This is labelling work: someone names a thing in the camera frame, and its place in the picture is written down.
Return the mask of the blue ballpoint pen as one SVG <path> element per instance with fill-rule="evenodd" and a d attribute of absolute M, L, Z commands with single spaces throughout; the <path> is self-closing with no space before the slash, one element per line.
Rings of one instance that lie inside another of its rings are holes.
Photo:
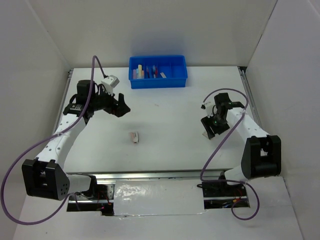
<path fill-rule="evenodd" d="M 156 78 L 156 66 L 155 65 L 152 66 L 152 77 Z"/>

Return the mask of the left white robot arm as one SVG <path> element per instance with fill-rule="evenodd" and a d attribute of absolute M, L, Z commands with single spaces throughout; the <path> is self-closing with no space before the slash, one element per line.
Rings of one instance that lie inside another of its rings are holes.
<path fill-rule="evenodd" d="M 27 195 L 59 201 L 74 193 L 81 193 L 88 200 L 97 197 L 101 186 L 95 176 L 67 174 L 64 165 L 75 140 L 96 111 L 103 110 L 118 118 L 130 112 L 122 93 L 115 98 L 114 88 L 119 82 L 116 76 L 110 75 L 100 84 L 90 80 L 77 83 L 77 92 L 63 111 L 55 137 L 35 159 L 26 159 L 22 164 Z"/>

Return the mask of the red pen with clear cap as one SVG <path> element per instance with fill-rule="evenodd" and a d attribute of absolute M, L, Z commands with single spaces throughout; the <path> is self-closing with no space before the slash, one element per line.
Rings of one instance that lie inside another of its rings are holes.
<path fill-rule="evenodd" d="M 158 68 L 154 65 L 153 66 L 153 72 L 154 72 L 154 77 L 157 78 L 158 77 Z"/>

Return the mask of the grey white eraser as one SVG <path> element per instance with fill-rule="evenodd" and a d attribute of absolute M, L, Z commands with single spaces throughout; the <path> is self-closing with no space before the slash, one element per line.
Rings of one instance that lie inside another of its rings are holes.
<path fill-rule="evenodd" d="M 161 75 L 162 78 L 166 78 L 167 77 L 164 72 L 161 72 L 160 75 Z"/>

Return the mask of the blue refill pen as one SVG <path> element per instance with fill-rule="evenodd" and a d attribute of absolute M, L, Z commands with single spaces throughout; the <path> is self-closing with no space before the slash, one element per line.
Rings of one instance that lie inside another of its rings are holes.
<path fill-rule="evenodd" d="M 149 77 L 150 77 L 150 73 L 149 73 L 149 67 L 148 67 L 148 66 L 146 66 L 145 72 L 146 72 L 145 76 L 146 76 L 147 78 L 149 78 Z"/>

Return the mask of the blue divided plastic bin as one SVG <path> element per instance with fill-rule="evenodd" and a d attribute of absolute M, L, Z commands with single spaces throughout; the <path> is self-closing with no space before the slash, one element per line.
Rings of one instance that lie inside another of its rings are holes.
<path fill-rule="evenodd" d="M 142 65 L 144 78 L 133 79 L 133 69 Z M 146 66 L 158 70 L 157 78 L 146 77 Z M 162 78 L 160 73 L 163 72 L 166 78 Z M 149 55 L 149 56 L 132 56 L 129 59 L 128 79 L 132 89 L 161 89 L 161 88 L 184 88 L 187 83 L 188 71 L 186 59 L 183 55 Z"/>

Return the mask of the red refill pen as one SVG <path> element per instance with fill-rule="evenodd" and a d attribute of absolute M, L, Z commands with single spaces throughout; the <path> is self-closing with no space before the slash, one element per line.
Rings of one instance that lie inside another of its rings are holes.
<path fill-rule="evenodd" d="M 150 66 L 148 67 L 148 76 L 152 78 L 152 68 Z"/>

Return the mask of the pink white eraser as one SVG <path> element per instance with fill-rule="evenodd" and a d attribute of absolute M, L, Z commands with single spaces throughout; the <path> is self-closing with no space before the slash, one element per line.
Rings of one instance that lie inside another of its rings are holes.
<path fill-rule="evenodd" d="M 139 142 L 139 133 L 137 131 L 130 132 L 130 139 L 134 144 L 137 144 Z"/>

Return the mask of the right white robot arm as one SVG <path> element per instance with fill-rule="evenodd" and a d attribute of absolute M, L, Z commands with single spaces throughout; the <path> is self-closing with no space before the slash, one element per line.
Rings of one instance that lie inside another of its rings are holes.
<path fill-rule="evenodd" d="M 247 113 L 248 103 L 232 101 L 227 92 L 214 97 L 214 103 L 204 100 L 201 108 L 206 116 L 201 123 L 208 139 L 226 133 L 214 150 L 217 154 L 233 132 L 244 141 L 244 149 L 238 166 L 226 170 L 219 177 L 218 190 L 223 196 L 230 196 L 236 185 L 249 180 L 278 176 L 282 171 L 282 142 L 278 135 L 270 135 Z"/>

